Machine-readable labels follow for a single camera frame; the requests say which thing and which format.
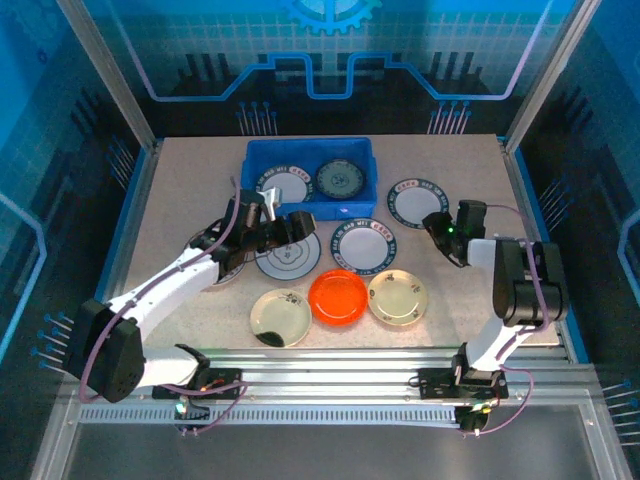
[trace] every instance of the beige work surface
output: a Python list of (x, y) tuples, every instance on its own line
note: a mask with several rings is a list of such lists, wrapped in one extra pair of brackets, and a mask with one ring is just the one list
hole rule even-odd
[[(461, 199), (515, 206), (498, 142), (493, 135), (371, 136), (378, 165), (378, 205), (374, 218), (395, 234), (398, 254), (390, 268), (417, 275), (429, 293), (427, 312), (406, 328), (382, 324), (367, 312), (354, 326), (331, 329), (314, 321), (302, 348), (459, 346), (475, 336), (491, 312), (491, 281), (474, 268), (459, 270), (433, 245), (424, 231), (399, 224), (389, 213), (386, 196), (399, 180), (419, 177), (438, 184), (452, 209)], [(151, 192), (126, 279), (132, 289), (174, 261), (196, 231), (222, 217), (240, 178), (250, 137), (169, 138), (162, 146)], [(192, 347), (264, 347), (251, 333), (254, 302), (275, 288), (306, 296), (313, 280), (337, 268), (329, 240), (341, 222), (318, 222), (322, 256), (307, 276), (291, 282), (274, 280), (255, 264), (228, 285), (212, 287), (181, 305), (146, 340), (147, 345), (185, 343)], [(507, 211), (490, 210), (487, 238), (523, 236), (521, 221)], [(365, 278), (369, 282), (373, 277)], [(555, 329), (532, 336), (528, 344), (558, 343)]]

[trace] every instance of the red petri dish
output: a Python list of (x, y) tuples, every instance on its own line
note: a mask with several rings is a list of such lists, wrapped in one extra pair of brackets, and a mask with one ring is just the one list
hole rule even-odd
[(367, 286), (347, 270), (330, 270), (320, 275), (309, 290), (311, 312), (323, 323), (346, 327), (364, 314), (369, 302)]

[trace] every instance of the glass panel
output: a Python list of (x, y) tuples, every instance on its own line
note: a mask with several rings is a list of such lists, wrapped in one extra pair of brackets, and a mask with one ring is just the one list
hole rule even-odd
[(603, 0), (522, 143), (587, 352), (603, 385), (620, 385), (625, 443), (637, 443), (640, 380), (639, 20), (638, 2)]
[(26, 478), (64, 350), (43, 316), (94, 295), (139, 146), (55, 2), (0, 2), (0, 66), (1, 476)]
[(166, 136), (504, 134), (573, 4), (89, 2)]

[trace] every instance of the blue plastic bin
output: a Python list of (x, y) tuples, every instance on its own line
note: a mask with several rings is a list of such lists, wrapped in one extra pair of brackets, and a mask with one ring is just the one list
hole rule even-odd
[(297, 165), (311, 175), (325, 163), (341, 158), (353, 162), (365, 174), (365, 186), (347, 200), (327, 197), (315, 188), (308, 202), (285, 203), (276, 213), (287, 215), (296, 210), (313, 213), (316, 220), (344, 220), (371, 217), (378, 201), (378, 171), (368, 138), (301, 138), (293, 140), (252, 140), (247, 145), (247, 158), (242, 164), (242, 188), (253, 190), (265, 170), (277, 165)]

